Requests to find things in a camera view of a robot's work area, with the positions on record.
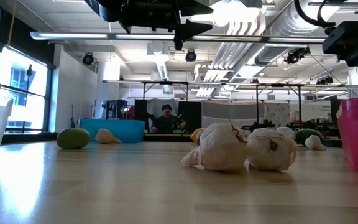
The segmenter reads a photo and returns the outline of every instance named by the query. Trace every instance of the hat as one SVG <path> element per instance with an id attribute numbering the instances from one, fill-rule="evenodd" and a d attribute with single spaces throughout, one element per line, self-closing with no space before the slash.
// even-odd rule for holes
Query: hat
<path id="1" fill-rule="evenodd" d="M 164 110 L 167 109 L 167 108 L 169 108 L 170 110 L 172 110 L 171 105 L 163 105 L 163 106 L 161 107 L 161 110 L 164 111 Z"/>

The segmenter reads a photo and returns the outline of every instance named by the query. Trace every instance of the table surface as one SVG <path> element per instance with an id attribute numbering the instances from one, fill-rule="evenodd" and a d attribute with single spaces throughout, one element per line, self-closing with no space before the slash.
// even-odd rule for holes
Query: table surface
<path id="1" fill-rule="evenodd" d="M 298 149 L 285 172 L 181 166 L 193 143 L 0 149 L 0 223 L 357 223 L 358 172 L 342 149 Z"/>

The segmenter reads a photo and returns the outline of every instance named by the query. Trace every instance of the green ball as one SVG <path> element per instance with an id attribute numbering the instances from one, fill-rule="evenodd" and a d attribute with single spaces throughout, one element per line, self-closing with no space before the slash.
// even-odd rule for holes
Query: green ball
<path id="1" fill-rule="evenodd" d="M 321 133 L 319 131 L 312 130 L 312 129 L 301 129 L 295 133 L 296 143 L 302 144 L 305 146 L 306 139 L 308 139 L 308 137 L 310 137 L 312 135 L 318 136 L 320 138 L 321 143 L 324 142 L 323 136 L 321 135 Z"/>
<path id="2" fill-rule="evenodd" d="M 57 145 L 62 149 L 82 149 L 90 139 L 90 133 L 85 129 L 66 128 L 57 135 Z"/>

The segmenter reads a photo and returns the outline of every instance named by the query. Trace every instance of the blue bin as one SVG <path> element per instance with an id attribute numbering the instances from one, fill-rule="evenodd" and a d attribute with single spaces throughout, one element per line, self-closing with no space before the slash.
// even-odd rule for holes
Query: blue bin
<path id="1" fill-rule="evenodd" d="M 91 135 L 91 142 L 96 142 L 95 137 L 99 129 L 107 129 L 120 139 L 122 143 L 138 143 L 143 141 L 144 121 L 136 120 L 106 120 L 106 119 L 81 119 L 80 128 L 87 130 Z"/>

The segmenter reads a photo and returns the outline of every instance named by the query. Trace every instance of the person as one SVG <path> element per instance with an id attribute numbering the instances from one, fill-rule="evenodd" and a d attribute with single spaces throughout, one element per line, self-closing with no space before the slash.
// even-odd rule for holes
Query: person
<path id="1" fill-rule="evenodd" d="M 169 104 L 163 105 L 161 109 L 163 111 L 163 115 L 153 122 L 153 133 L 172 134 L 173 130 L 183 130 L 186 127 L 186 122 L 171 114 L 172 107 Z"/>

